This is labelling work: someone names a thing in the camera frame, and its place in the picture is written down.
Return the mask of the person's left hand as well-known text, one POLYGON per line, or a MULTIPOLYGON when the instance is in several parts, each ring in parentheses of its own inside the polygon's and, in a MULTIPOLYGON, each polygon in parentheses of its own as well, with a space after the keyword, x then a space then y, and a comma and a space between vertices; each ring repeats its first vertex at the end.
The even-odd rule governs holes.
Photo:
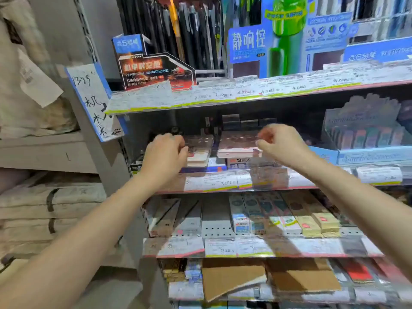
POLYGON ((147 145, 141 174, 155 191, 176 177, 186 166, 180 165, 180 149, 184 146, 183 136, 171 133, 159 134, 147 145))

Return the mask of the person's right hand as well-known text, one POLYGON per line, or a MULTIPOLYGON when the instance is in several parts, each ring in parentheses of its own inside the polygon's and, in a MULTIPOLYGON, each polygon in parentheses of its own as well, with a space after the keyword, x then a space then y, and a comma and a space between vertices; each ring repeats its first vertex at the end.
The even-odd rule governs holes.
POLYGON ((266 125, 258 133, 258 140, 266 140, 274 144, 274 153, 265 154, 265 156, 283 166, 297 169, 313 157, 313 152, 292 126, 285 124, 266 125))

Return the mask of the pink eraser box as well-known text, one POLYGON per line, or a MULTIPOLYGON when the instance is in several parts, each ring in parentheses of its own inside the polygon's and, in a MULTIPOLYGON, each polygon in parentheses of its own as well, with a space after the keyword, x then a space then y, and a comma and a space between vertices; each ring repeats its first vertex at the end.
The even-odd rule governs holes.
POLYGON ((217 157, 220 159, 262 157, 262 150, 256 145, 257 140, 256 130, 222 131, 217 157))

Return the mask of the person's right forearm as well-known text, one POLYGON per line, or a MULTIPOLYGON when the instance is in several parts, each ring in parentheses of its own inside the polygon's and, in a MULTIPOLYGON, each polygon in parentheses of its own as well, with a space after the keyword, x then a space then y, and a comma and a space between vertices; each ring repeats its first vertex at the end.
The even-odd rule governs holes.
POLYGON ((412 282, 412 208, 312 152, 290 166, 320 190, 412 282))

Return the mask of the person's left forearm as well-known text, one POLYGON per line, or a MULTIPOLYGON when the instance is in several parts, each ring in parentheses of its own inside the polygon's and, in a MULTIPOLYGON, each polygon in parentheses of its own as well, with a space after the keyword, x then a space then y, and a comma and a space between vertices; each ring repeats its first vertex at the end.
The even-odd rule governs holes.
POLYGON ((0 285, 0 309, 69 309, 164 182, 140 173, 0 285))

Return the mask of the white box with black print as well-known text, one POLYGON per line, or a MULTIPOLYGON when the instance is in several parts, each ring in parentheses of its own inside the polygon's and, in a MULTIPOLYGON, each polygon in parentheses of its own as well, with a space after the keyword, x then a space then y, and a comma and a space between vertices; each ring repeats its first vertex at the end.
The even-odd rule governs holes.
POLYGON ((241 158, 227 158, 226 165, 228 170, 244 170, 251 168, 260 168, 273 166, 280 166, 278 163, 272 160, 268 160, 264 157, 241 157, 241 158))

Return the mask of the row of black small boxes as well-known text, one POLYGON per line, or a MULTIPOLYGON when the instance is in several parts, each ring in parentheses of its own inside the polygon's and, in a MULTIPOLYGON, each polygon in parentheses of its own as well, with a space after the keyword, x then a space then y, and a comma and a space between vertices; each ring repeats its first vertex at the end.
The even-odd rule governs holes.
POLYGON ((277 118, 242 118, 240 114, 222 115, 222 125, 224 131, 249 131, 260 130, 266 125, 277 123, 277 118))

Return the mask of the blue flat box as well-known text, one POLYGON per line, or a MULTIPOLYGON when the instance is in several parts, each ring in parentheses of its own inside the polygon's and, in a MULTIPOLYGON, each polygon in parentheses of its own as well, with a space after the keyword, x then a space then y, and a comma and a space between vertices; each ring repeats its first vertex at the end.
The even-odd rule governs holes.
POLYGON ((181 169, 180 173, 213 173, 227 170, 226 159, 210 157, 206 166, 186 166, 181 169))

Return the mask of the clear acrylic label holder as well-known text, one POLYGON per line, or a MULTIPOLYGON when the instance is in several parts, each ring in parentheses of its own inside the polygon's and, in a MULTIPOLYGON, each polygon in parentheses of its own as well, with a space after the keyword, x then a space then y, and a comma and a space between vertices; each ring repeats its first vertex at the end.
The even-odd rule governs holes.
POLYGON ((285 167, 255 167, 249 173, 254 190, 282 190, 289 187, 290 176, 285 167))

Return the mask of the short shelf price label strip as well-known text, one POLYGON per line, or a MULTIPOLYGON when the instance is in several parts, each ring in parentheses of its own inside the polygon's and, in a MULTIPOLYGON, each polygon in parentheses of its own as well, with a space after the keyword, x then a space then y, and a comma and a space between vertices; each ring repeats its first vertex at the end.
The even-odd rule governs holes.
MULTIPOLYGON (((317 189, 316 184, 311 180, 297 171, 287 169, 290 176, 289 187, 282 190, 317 189)), ((404 182, 400 166, 343 167, 343 170, 372 186, 397 186, 404 182)), ((250 169, 213 173, 180 173, 174 180, 164 185, 157 194, 261 191, 252 188, 249 171, 250 169)))

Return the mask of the long shelf price label strip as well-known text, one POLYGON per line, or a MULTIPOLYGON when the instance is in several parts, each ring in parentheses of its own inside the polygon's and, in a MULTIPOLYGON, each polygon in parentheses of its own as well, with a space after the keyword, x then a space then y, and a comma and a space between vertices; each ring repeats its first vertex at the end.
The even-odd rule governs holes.
POLYGON ((297 95, 397 86, 412 83, 412 59, 377 63, 348 62, 329 65, 326 70, 266 79, 242 77, 214 86, 172 92, 166 88, 147 92, 113 94, 105 114, 118 115, 175 108, 230 104, 258 99, 289 98, 297 95))

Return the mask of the grey pencil box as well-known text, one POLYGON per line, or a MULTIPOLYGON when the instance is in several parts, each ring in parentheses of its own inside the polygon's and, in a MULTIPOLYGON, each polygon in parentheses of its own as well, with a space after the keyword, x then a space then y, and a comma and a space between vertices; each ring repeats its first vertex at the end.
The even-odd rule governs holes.
POLYGON ((180 203, 180 198, 151 198, 145 207, 151 237, 172 235, 180 203))
POLYGON ((197 198, 182 198, 178 207, 172 236, 201 236, 202 201, 197 198))

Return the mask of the patterned teal pencil box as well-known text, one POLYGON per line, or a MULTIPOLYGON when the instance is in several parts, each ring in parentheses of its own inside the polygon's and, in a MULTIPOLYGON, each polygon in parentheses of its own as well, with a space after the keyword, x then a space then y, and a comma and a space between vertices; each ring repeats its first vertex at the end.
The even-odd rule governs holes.
POLYGON ((265 234, 267 219, 261 210, 255 194, 244 192, 242 193, 242 198, 250 220, 250 232, 257 235, 265 234))

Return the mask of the patterned green label pencil box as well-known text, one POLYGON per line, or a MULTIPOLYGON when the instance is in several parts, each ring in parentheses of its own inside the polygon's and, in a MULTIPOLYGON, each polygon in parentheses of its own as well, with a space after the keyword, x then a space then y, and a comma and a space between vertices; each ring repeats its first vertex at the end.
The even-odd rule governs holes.
POLYGON ((298 236, 302 228, 279 192, 258 192, 257 201, 266 218, 265 230, 269 235, 298 236))

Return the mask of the blue white pencil box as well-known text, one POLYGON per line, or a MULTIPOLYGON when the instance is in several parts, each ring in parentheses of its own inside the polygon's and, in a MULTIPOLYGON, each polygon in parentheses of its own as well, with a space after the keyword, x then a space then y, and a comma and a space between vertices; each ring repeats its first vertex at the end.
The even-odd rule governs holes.
POLYGON ((250 218, 246 211, 245 203, 240 193, 229 194, 229 207, 234 232, 236 234, 250 234, 250 218))

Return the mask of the grey metal shelf upright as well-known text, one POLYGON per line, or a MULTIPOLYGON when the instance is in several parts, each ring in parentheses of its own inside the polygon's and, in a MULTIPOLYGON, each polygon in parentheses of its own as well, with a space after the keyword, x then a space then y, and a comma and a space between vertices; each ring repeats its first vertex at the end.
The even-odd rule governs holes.
MULTIPOLYGON (((97 63, 101 67, 100 78, 108 94, 123 90, 112 38, 123 33, 120 10, 116 0, 73 0, 81 21, 83 42, 87 44, 90 57, 83 65, 97 63)), ((134 151, 140 151, 145 144, 146 125, 140 121, 127 122, 120 119, 124 131, 132 127, 126 137, 101 142, 97 135, 89 135, 94 127, 86 126, 85 119, 76 114, 80 128, 85 135, 91 157, 97 168, 106 193, 111 196, 132 177, 129 160, 134 151)), ((138 300, 147 309, 173 309, 168 299, 168 287, 162 277, 159 261, 154 257, 143 257, 143 239, 148 238, 146 219, 139 210, 126 228, 123 240, 133 260, 138 278, 143 285, 138 300)))

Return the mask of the yellow pencil box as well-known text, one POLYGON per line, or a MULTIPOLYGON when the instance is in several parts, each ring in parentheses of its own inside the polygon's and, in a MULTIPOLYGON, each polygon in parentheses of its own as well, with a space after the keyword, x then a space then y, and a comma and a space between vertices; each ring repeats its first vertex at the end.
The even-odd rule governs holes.
POLYGON ((300 225, 302 235, 305 238, 323 238, 320 226, 304 206, 303 197, 296 191, 281 192, 281 196, 300 225))
POLYGON ((339 220, 308 190, 300 192, 303 206, 326 238, 341 237, 339 220))

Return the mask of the orange black pen display box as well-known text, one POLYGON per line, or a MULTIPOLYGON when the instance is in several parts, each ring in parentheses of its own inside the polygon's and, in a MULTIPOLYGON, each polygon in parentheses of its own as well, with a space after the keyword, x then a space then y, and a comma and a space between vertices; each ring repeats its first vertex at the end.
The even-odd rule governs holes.
POLYGON ((117 66, 125 91, 169 81, 172 91, 197 85, 195 69, 168 52, 155 53, 145 35, 118 35, 112 38, 117 66))

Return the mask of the clear eraser display box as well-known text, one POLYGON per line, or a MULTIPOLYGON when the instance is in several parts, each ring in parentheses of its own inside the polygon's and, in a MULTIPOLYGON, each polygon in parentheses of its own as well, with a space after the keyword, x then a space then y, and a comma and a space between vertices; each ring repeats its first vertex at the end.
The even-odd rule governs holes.
POLYGON ((322 141, 337 152, 335 164, 412 161, 412 134, 399 123, 401 103, 369 93, 327 109, 322 141))

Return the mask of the pink edged price label strip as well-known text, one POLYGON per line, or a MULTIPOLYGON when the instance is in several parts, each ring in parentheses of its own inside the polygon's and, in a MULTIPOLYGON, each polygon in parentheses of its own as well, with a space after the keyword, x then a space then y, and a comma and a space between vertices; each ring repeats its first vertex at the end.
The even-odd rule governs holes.
POLYGON ((143 240, 142 255, 151 258, 379 258, 383 252, 365 236, 342 238, 199 236, 143 240))

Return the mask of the handwritten paper sign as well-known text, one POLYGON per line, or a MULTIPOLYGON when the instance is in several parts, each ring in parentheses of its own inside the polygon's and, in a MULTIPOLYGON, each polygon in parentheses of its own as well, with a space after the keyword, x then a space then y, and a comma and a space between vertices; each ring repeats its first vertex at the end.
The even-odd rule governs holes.
POLYGON ((66 67, 65 71, 98 139, 107 142, 123 137, 119 120, 105 113, 112 91, 100 64, 66 67))

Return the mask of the blue green display board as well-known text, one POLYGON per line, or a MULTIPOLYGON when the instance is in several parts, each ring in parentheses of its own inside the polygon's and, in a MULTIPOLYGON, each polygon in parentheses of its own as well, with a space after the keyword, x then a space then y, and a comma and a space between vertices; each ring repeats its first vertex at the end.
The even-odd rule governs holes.
POLYGON ((340 62, 355 0, 221 0, 229 78, 322 70, 340 62))

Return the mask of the small blue white box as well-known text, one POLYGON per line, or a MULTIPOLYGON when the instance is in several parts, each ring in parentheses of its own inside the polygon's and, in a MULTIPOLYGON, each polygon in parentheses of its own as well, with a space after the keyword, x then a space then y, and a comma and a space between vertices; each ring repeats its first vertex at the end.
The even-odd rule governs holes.
POLYGON ((202 259, 188 258, 184 270, 185 279, 188 282, 202 282, 202 259))

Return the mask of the gold black box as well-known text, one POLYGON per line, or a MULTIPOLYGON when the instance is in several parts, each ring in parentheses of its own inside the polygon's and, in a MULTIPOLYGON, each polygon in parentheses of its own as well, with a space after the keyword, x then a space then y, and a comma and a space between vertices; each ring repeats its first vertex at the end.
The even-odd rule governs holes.
POLYGON ((167 283, 186 281, 187 259, 161 259, 160 264, 167 283))

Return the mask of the row of black pen packets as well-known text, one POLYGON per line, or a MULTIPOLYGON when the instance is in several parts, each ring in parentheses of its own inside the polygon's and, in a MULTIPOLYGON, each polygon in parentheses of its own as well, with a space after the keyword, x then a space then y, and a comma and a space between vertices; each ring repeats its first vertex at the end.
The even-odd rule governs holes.
POLYGON ((201 77, 223 77, 223 0, 116 0, 124 36, 143 35, 151 53, 169 53, 201 77))

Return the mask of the brown cardboard sheet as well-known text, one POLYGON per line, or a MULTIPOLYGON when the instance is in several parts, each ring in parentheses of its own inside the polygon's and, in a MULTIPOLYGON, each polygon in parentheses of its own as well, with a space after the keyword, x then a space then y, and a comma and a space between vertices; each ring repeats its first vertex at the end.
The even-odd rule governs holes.
POLYGON ((265 283, 265 264, 259 258, 205 258, 201 266, 207 302, 243 287, 265 283))
POLYGON ((278 291, 327 292, 342 289, 326 258, 268 259, 266 270, 278 291))

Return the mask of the grey shelf board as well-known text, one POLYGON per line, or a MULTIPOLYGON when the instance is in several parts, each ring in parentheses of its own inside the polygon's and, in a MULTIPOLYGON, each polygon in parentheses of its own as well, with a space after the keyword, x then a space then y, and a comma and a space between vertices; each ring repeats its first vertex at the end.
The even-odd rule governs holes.
POLYGON ((0 140, 0 167, 98 174, 80 131, 0 140))

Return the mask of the blue pen display box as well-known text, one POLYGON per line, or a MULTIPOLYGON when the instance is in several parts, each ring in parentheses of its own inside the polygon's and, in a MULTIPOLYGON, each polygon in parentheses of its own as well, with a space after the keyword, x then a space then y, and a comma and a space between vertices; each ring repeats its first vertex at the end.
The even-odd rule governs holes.
POLYGON ((342 62, 412 58, 412 0, 345 0, 353 13, 342 62))

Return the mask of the clear fronted price label strip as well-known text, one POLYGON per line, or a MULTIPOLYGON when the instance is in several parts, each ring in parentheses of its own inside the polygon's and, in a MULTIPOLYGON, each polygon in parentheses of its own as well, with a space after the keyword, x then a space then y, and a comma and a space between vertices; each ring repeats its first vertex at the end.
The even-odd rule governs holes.
POLYGON ((412 288, 383 290, 375 286, 349 287, 341 290, 323 292, 285 292, 276 291, 268 284, 246 287, 219 296, 217 300, 230 301, 292 301, 308 303, 345 303, 345 304, 411 304, 412 288))

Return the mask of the red packet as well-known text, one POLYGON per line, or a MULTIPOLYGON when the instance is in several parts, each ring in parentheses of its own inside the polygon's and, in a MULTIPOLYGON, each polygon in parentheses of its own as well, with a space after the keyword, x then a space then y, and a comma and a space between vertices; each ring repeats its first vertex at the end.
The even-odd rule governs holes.
POLYGON ((353 258, 342 258, 338 259, 338 262, 353 282, 371 283, 374 281, 368 268, 358 260, 353 258))

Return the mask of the stack of paper wrapped bundles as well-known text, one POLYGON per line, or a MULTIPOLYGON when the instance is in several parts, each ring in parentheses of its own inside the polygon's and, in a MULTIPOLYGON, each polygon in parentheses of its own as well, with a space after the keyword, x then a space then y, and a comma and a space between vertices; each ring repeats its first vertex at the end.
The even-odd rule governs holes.
POLYGON ((98 175, 39 171, 0 193, 0 258, 30 258, 106 199, 98 175))

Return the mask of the white paper label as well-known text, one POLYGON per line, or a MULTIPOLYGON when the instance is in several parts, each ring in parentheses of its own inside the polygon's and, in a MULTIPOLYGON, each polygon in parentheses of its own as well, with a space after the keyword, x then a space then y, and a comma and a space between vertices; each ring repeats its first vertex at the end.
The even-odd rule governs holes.
POLYGON ((20 62, 20 88, 41 108, 55 102, 63 90, 17 47, 20 62))

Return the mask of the white woven sack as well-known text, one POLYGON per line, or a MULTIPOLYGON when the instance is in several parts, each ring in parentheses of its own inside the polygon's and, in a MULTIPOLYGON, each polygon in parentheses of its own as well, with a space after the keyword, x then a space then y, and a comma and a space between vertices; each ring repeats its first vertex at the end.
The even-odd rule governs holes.
POLYGON ((0 0, 0 140, 77 130, 28 0, 0 0))

